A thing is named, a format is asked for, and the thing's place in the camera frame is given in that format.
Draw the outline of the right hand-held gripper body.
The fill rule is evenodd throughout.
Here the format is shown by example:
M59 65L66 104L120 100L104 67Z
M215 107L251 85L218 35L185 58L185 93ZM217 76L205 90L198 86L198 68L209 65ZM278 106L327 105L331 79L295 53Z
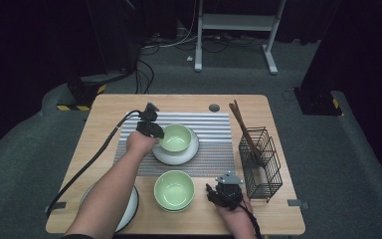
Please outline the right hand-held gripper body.
M227 172L215 178L214 203L218 206L235 210L243 200L241 184L243 180L232 172Z

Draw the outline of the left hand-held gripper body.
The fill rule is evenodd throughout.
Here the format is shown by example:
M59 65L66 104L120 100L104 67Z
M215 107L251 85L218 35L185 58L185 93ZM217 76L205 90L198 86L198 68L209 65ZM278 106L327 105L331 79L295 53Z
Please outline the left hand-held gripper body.
M145 110L138 114L139 122L136 130L140 133L161 133L161 127L156 123L158 107L148 102Z

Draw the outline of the green bowl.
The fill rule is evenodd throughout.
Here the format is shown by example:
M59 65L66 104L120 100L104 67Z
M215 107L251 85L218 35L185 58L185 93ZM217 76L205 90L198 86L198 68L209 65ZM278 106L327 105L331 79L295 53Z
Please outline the green bowl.
M173 205L164 205L164 204L159 204L159 207L166 211L166 212L182 212L186 209L188 209L188 207L190 206L191 204L186 204L186 205L179 205L179 206L173 206Z
M191 204L195 195L194 181L184 171L169 170L156 179L153 194L158 205Z
M191 130L183 124L170 124L164 129L164 137L160 146L169 152L181 152L191 144Z

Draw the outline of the white plate dark rim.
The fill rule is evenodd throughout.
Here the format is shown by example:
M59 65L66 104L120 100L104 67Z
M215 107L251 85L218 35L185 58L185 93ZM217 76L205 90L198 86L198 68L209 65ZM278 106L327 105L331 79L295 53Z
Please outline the white plate dark rim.
M116 226L114 233L118 233L122 231L131 223L131 221L135 217L138 207L139 207L139 194L138 194L137 188L133 187L125 212L122 218L119 220L119 223Z
M159 161L168 165L179 165L185 163L191 160L197 154L199 149L199 138L193 130L191 130L191 136L191 144L184 151L169 152L163 149L159 143L153 148L152 153Z

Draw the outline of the black wire cutlery basket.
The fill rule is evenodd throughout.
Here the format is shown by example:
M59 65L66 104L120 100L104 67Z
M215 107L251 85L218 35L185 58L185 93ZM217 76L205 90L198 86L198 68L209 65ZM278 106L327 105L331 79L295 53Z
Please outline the black wire cutlery basket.
M250 198L269 201L282 187L281 164L273 138L264 126L250 127L248 134L259 155L244 136L239 143L239 153L244 171L247 194Z

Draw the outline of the person's left hand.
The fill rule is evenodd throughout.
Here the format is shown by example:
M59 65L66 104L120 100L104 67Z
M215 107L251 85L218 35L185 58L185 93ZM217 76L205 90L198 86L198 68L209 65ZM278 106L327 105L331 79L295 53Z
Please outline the person's left hand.
M157 144L157 138L143 135L139 131L134 131L127 138L126 153L138 158L143 158L148 155Z

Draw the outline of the person's right hand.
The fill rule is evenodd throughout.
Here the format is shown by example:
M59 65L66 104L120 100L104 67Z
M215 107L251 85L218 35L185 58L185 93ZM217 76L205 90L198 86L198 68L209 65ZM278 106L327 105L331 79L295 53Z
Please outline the person's right hand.
M216 209L235 239L256 239L253 223L243 208L237 207L231 211L228 208L216 206Z

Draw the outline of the grey striped placemat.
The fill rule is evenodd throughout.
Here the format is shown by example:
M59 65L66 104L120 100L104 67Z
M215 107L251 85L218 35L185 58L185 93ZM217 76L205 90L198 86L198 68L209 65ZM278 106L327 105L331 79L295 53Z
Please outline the grey striped placemat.
M174 123L187 126L198 136L199 149L191 160L179 165L165 164L151 152L141 162L139 176L158 176L168 170L182 170L192 177L215 177L236 171L228 114L162 112L156 123L162 127Z

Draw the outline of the grey tape strip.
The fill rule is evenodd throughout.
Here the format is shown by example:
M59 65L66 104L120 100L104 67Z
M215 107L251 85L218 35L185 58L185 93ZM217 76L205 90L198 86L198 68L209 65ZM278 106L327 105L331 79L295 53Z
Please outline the grey tape strip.
M56 202L53 205L49 205L45 207L45 212L50 213L55 209L64 209L66 207L66 202Z
M301 210L305 210L309 208L309 204L307 202L303 202L299 199L289 199L287 201L287 205L298 207Z

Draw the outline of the black stand base yellow stripes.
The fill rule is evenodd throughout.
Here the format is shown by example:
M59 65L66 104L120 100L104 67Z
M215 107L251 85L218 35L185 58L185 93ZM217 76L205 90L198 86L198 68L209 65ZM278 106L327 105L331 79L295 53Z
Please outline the black stand base yellow stripes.
M342 110L337 99L330 93L316 93L313 91L294 88L301 112L310 116L341 116Z
M104 75L92 75L69 80L67 88L57 101L59 111L82 111L91 109L94 100L106 87Z

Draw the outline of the black equipment column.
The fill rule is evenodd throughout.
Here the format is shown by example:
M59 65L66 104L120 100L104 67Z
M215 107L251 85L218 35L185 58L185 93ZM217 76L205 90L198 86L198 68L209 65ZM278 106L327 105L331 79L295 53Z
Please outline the black equipment column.
M100 54L107 72L129 75L134 68L137 0L87 0Z

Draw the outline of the dark curtain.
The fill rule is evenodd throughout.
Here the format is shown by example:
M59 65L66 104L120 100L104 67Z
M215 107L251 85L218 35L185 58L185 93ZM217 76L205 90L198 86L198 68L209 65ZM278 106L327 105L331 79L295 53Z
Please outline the dark curtain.
M339 0L302 85L344 92L382 165L382 0Z
M77 76L46 0L0 0L0 139L37 113L44 95Z

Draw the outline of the white metal stand frame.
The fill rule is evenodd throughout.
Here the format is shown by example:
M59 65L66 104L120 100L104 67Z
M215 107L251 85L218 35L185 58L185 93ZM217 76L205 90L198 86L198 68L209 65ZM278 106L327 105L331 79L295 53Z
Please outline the white metal stand frame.
M201 72L203 70L202 37L204 30L256 31L270 33L268 41L262 46L262 51L270 73L272 75L276 75L279 71L272 55L272 47L282 19L286 2L287 0L280 0L279 7L275 15L262 16L204 13L204 0L199 0L194 71Z

